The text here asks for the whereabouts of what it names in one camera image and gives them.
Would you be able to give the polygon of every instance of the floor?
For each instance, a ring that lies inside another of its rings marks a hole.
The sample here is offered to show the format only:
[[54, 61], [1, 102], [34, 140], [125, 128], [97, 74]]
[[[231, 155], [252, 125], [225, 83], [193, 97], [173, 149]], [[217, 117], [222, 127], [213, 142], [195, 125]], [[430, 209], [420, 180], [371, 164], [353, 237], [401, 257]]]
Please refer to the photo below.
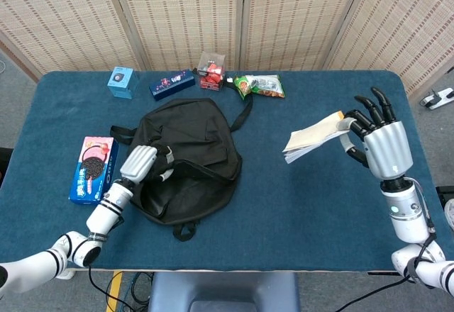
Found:
[[[1, 53], [0, 60], [6, 63], [5, 71], [0, 74], [0, 146], [14, 147], [33, 99], [35, 84]], [[454, 87], [454, 72], [434, 85], [434, 89], [446, 87]], [[436, 186], [454, 184], [454, 104], [435, 111], [429, 111], [418, 103], [411, 107]], [[120, 297], [128, 293], [133, 275], [122, 274]], [[111, 278], [111, 272], [93, 273], [94, 282], [103, 289]], [[301, 311], [335, 311], [352, 299], [398, 280], [399, 277], [370, 276], [366, 273], [302, 273], [299, 274]], [[139, 299], [146, 299], [149, 292], [150, 282], [141, 276], [136, 285], [136, 295]], [[132, 301], [128, 293], [126, 302]], [[53, 280], [24, 294], [5, 296], [0, 301], [0, 311], [82, 312], [110, 309], [104, 295], [91, 286], [87, 272], [78, 272], [69, 281]], [[358, 302], [345, 311], [454, 311], [454, 299], [441, 290], [428, 290], [405, 283]]]

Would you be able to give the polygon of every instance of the robotic hand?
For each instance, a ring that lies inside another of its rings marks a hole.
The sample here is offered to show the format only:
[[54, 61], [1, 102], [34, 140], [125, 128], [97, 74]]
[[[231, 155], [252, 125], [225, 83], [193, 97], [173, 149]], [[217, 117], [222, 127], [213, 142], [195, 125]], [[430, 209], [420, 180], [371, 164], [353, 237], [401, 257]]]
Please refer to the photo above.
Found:
[[356, 96], [372, 120], [361, 111], [352, 110], [339, 123], [340, 129], [351, 129], [361, 139], [365, 152], [360, 151], [348, 135], [340, 136], [342, 146], [348, 155], [381, 180], [380, 189], [397, 237], [410, 244], [392, 254], [394, 268], [403, 277], [408, 275], [415, 282], [454, 295], [454, 262], [445, 260], [443, 251], [434, 241], [435, 228], [421, 187], [416, 180], [405, 177], [413, 160], [404, 125], [396, 119], [388, 98], [375, 87], [371, 90], [382, 111], [370, 99]]
[[[166, 154], [168, 162], [173, 161], [168, 147], [161, 152]], [[101, 252], [109, 231], [123, 220], [121, 213], [133, 197], [134, 187], [150, 171], [157, 153], [157, 148], [144, 145], [132, 151], [120, 169], [122, 178], [112, 184], [88, 218], [88, 238], [78, 232], [69, 232], [44, 252], [17, 262], [0, 263], [0, 299], [6, 293], [25, 292], [61, 276], [68, 260], [77, 266], [88, 267]]]

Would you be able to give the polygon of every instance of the white robotic arm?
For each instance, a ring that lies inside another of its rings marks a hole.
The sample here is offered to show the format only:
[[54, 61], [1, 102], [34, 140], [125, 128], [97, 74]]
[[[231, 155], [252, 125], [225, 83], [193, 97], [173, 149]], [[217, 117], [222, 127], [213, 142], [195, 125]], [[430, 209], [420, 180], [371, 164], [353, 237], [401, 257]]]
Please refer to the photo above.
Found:
[[[165, 153], [167, 161], [172, 161], [172, 151], [167, 148]], [[155, 147], [141, 145], [132, 151], [120, 169], [122, 178], [112, 184], [88, 218], [88, 238], [69, 232], [44, 252], [0, 264], [0, 298], [9, 292], [34, 289], [61, 275], [68, 261], [88, 267], [98, 257], [109, 231], [120, 221], [124, 207], [133, 197], [134, 187], [145, 178], [156, 157]]]
[[[416, 180], [405, 177], [413, 165], [411, 151], [402, 122], [398, 121], [388, 98], [371, 88], [382, 112], [373, 101], [363, 96], [355, 99], [369, 111], [372, 120], [359, 110], [345, 114], [339, 128], [350, 128], [362, 141], [359, 151], [347, 135], [340, 141], [345, 152], [370, 169], [381, 180], [389, 217], [397, 237], [410, 244], [392, 254], [394, 268], [403, 277], [426, 286], [437, 287], [454, 296], [454, 261], [446, 261], [436, 239], [435, 228], [427, 210], [422, 188]], [[420, 191], [423, 205], [416, 189]]]

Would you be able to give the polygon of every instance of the table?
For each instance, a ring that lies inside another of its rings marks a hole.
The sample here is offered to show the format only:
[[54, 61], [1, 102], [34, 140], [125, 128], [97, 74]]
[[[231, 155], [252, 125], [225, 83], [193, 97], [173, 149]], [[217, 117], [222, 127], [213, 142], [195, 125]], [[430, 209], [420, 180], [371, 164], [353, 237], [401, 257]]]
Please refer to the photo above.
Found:
[[[361, 108], [353, 96], [384, 90], [406, 127], [417, 178], [426, 192], [447, 258], [454, 244], [431, 180], [399, 77], [386, 71], [280, 72], [287, 98], [255, 96], [244, 126], [233, 134], [243, 156], [232, 201], [201, 221], [181, 243], [171, 227], [150, 222], [133, 206], [112, 231], [97, 269], [391, 270], [404, 246], [394, 234], [379, 181], [331, 140], [287, 165], [289, 134], [337, 110]], [[0, 262], [50, 247], [67, 231], [88, 233], [92, 206], [67, 196], [86, 135], [109, 135], [112, 124], [135, 127], [147, 112], [174, 98], [210, 97], [233, 122], [243, 102], [231, 89], [197, 85], [156, 102], [147, 85], [166, 72], [140, 73], [133, 100], [112, 97], [109, 72], [51, 72], [37, 88], [0, 191]], [[114, 174], [126, 157], [120, 148]]]

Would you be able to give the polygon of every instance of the small blue box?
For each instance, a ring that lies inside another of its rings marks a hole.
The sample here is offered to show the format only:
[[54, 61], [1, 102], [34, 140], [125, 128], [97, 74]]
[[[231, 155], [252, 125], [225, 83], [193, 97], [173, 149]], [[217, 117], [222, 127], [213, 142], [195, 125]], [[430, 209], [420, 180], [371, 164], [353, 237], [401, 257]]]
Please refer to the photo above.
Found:
[[134, 69], [115, 67], [107, 87], [115, 97], [132, 99], [139, 81]]
[[109, 190], [118, 154], [110, 137], [86, 137], [76, 166], [69, 199], [75, 204], [98, 204]]
[[160, 81], [150, 85], [150, 91], [157, 101], [175, 92], [186, 89], [196, 84], [190, 69], [179, 71], [162, 78]]

